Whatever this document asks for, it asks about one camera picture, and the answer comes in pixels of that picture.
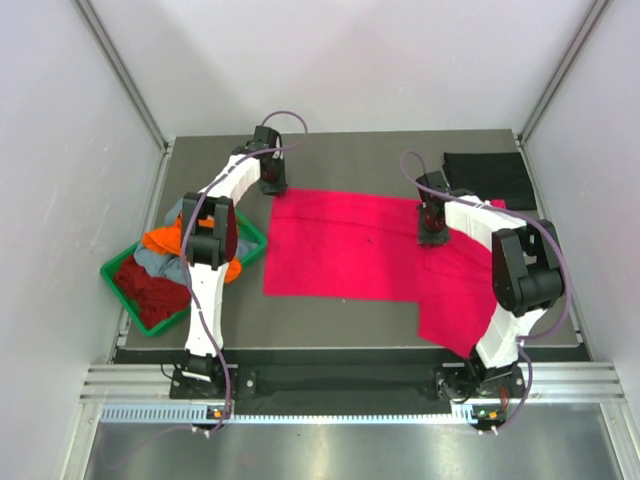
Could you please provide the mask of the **pink t-shirt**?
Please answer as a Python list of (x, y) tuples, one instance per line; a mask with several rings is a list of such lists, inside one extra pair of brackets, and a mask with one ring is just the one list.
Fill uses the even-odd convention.
[(419, 336), (469, 357), (497, 307), (491, 253), (459, 231), (443, 246), (419, 245), (417, 206), (289, 189), (272, 205), (264, 293), (415, 302)]

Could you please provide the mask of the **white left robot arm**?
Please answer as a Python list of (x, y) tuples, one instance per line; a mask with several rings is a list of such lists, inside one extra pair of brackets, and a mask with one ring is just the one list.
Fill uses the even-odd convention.
[(281, 134), (259, 125), (245, 145), (236, 148), (222, 171), (199, 192), (182, 201), (180, 260), (191, 295), (190, 327), (182, 374), (205, 396), (226, 387), (220, 351), (222, 297), (225, 275), (236, 256), (236, 204), (254, 185), (265, 195), (286, 191)]

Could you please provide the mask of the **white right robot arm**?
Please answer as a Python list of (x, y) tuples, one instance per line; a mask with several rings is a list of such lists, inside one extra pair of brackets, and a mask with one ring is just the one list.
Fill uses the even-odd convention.
[(421, 245), (443, 245), (457, 231), (491, 254), (497, 305), (472, 347), (461, 381), (471, 395), (490, 395), (515, 380), (520, 348), (533, 338), (536, 322), (560, 297), (571, 295), (555, 226), (494, 207), (463, 190), (452, 191), (439, 171), (424, 173), (414, 183), (421, 198)]

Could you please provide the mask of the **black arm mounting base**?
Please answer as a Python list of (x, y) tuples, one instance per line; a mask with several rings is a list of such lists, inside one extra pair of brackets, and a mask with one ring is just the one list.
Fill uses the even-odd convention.
[(275, 392), (415, 389), (428, 399), (517, 398), (523, 372), (515, 362), (484, 367), (477, 356), (421, 348), (227, 349), (233, 399)]

